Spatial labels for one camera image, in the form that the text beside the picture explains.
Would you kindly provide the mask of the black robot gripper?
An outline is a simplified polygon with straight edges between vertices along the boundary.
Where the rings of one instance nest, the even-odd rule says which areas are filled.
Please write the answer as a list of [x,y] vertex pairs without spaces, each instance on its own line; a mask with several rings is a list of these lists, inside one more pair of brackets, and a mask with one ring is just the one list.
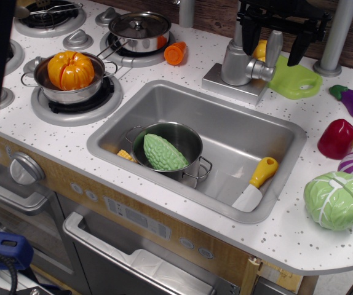
[[288,66],[296,66],[311,41],[321,41],[332,15],[307,1],[241,1],[238,17],[242,26],[244,52],[251,56],[261,29],[268,28],[296,36]]

